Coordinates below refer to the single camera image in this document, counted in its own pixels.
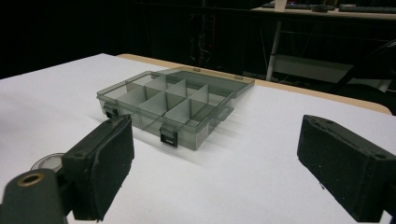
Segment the dark keyboard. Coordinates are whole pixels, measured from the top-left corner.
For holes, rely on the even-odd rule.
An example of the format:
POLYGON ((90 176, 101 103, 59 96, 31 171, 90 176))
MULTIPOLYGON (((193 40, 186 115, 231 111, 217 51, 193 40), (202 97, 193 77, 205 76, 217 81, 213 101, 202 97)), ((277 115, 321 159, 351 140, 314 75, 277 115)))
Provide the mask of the dark keyboard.
POLYGON ((396 14, 396 7, 339 6, 339 12, 396 14))

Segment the dark chair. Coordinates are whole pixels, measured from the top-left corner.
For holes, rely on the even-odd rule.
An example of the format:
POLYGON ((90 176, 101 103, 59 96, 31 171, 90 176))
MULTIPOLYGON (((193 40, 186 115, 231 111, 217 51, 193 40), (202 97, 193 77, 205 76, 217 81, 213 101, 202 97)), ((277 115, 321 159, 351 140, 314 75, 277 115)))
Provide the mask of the dark chair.
POLYGON ((374 50, 351 67, 329 93, 338 92, 352 78, 396 80, 396 39, 374 50))

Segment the white shelf board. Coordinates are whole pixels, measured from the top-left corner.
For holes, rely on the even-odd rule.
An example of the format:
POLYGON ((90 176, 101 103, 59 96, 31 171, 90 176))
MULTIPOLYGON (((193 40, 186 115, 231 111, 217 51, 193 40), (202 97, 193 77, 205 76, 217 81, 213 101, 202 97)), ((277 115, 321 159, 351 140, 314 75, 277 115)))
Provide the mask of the white shelf board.
POLYGON ((286 75, 336 83, 350 68, 350 64, 332 63, 278 54, 276 56, 274 71, 286 75))

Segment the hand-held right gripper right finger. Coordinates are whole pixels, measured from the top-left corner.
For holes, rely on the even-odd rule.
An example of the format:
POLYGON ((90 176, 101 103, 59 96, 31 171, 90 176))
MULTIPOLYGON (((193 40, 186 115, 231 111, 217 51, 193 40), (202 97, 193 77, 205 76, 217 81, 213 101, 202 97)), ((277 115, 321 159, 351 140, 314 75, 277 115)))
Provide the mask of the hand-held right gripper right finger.
POLYGON ((396 155, 328 119, 305 115, 297 156, 358 222, 396 223, 396 155))

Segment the round clear tape roll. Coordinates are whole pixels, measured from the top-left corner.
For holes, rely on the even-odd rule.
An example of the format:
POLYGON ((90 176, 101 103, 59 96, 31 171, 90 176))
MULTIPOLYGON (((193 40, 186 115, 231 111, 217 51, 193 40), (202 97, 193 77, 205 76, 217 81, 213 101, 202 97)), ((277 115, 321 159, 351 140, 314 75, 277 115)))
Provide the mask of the round clear tape roll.
POLYGON ((53 153, 50 154, 37 162, 34 163, 34 165, 31 167, 31 170, 37 170, 37 169, 51 169, 55 173, 59 172, 61 168, 63 167, 62 165, 62 156, 63 153, 53 153))

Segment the wooden desk with white legs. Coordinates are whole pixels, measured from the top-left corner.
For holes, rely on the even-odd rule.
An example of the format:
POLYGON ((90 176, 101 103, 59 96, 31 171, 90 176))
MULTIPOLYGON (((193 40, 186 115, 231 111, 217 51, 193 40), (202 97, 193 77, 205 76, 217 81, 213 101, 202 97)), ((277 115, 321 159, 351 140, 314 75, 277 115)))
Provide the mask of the wooden desk with white legs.
POLYGON ((276 21, 276 33, 273 42, 273 49, 271 53, 276 53, 282 21, 317 21, 317 22, 329 22, 331 24, 362 24, 362 25, 390 25, 396 26, 396 14, 385 14, 385 13, 359 13, 359 12, 343 12, 338 8, 335 10, 329 10, 328 12, 314 12, 308 9, 292 9, 282 7, 276 9, 276 6, 272 8, 267 7, 256 7, 249 11, 259 16, 268 17, 276 21))

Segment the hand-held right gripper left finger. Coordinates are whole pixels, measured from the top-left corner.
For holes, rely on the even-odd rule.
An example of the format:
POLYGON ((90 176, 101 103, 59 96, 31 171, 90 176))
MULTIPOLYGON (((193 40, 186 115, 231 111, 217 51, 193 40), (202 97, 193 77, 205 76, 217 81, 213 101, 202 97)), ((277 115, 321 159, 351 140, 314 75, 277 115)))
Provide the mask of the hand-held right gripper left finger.
POLYGON ((132 118, 101 123, 62 156, 64 178, 72 183, 77 220, 102 220, 129 174, 134 159, 132 118))

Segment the clear grey plastic organizer box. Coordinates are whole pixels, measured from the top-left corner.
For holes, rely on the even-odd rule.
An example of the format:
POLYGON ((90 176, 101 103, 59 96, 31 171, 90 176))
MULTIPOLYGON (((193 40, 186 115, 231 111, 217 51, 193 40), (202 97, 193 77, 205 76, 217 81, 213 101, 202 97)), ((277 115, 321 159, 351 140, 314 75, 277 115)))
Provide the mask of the clear grey plastic organizer box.
POLYGON ((107 117, 129 114, 136 128, 166 145, 195 150, 253 85, 250 77, 178 67, 128 78, 97 92, 97 99, 107 117))

